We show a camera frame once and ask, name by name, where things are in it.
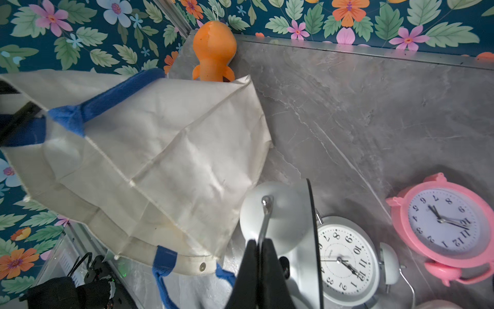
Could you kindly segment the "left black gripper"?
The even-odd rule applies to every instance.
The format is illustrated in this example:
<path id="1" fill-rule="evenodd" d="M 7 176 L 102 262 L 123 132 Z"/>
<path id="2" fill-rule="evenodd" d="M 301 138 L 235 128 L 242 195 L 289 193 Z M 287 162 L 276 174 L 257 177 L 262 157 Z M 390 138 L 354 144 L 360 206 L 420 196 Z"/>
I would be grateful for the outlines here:
<path id="1" fill-rule="evenodd" d="M 13 115 L 1 114 L 1 146 L 20 147 L 42 144 L 41 108 L 32 102 Z"/>

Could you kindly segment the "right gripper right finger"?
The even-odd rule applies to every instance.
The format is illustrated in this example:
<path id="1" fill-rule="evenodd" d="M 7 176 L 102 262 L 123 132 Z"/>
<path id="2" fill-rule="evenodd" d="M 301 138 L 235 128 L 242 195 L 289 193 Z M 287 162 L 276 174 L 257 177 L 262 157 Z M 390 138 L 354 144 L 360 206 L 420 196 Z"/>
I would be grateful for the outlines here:
<path id="1" fill-rule="evenodd" d="M 274 243 L 267 238 L 260 251 L 259 308 L 295 308 Z"/>

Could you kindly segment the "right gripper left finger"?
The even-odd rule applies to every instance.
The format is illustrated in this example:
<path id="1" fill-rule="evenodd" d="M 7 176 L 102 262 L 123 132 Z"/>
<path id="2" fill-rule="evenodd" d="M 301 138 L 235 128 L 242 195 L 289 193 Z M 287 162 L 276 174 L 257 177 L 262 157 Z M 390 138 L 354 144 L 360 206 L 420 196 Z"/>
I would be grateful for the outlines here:
<path id="1" fill-rule="evenodd" d="M 259 274 L 258 251 L 257 242 L 253 239 L 249 240 L 237 279 L 225 308 L 257 308 L 257 283 Z"/>

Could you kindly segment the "white black twin-bell alarm clock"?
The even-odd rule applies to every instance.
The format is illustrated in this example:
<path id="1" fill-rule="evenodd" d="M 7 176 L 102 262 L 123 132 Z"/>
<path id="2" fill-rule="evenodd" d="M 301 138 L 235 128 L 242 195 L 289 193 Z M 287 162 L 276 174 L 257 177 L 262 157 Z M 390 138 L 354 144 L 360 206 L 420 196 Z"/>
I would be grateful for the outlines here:
<path id="1" fill-rule="evenodd" d="M 274 243 L 295 308 L 323 308 L 315 206 L 308 179 L 294 185 L 265 182 L 245 197 L 239 219 L 246 239 Z M 259 274 L 257 283 L 259 308 Z"/>

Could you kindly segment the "white canvas bag blue handles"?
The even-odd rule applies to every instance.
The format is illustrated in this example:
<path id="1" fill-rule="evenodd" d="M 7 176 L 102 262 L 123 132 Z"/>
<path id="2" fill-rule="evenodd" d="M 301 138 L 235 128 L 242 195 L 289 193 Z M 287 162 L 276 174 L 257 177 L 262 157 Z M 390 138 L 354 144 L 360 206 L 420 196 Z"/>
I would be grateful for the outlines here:
<path id="1" fill-rule="evenodd" d="M 27 104 L 33 119 L 2 150 L 26 202 L 84 224 L 114 255 L 164 278 L 215 274 L 259 181 L 271 146 L 252 78 L 169 79 L 159 68 L 131 77 L 38 70 L 1 83 L 6 126 Z"/>

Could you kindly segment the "white square alarm clock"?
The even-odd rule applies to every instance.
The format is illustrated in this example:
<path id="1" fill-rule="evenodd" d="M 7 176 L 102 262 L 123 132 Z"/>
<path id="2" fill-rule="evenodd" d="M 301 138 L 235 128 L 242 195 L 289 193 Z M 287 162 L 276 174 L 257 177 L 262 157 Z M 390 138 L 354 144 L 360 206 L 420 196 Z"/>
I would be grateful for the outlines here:
<path id="1" fill-rule="evenodd" d="M 453 302 L 442 300 L 442 299 L 435 299 L 432 301 L 427 301 L 425 303 L 422 303 L 418 306 L 414 307 L 415 309 L 463 309 L 459 305 L 456 305 Z"/>

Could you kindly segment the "pink alarm clock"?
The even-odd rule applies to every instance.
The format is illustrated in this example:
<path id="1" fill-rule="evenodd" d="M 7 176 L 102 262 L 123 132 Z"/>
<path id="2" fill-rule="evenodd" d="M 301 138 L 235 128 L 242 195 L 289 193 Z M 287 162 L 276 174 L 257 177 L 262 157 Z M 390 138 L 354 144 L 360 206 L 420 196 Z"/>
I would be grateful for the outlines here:
<path id="1" fill-rule="evenodd" d="M 493 276 L 493 209 L 478 194 L 437 173 L 386 202 L 398 236 L 445 286 Z"/>

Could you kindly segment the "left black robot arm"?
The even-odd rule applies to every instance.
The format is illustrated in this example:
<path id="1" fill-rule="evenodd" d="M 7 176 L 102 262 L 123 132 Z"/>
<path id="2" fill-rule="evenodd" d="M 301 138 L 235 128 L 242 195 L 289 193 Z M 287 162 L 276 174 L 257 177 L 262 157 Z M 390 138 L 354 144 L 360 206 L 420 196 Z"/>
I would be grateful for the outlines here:
<path id="1" fill-rule="evenodd" d="M 1 145 L 40 142 L 46 128 L 41 108 L 29 102 L 13 115 L 1 116 Z M 19 298 L 28 308 L 136 308 L 136 303 L 103 256 L 86 253 L 69 274 L 29 288 Z"/>

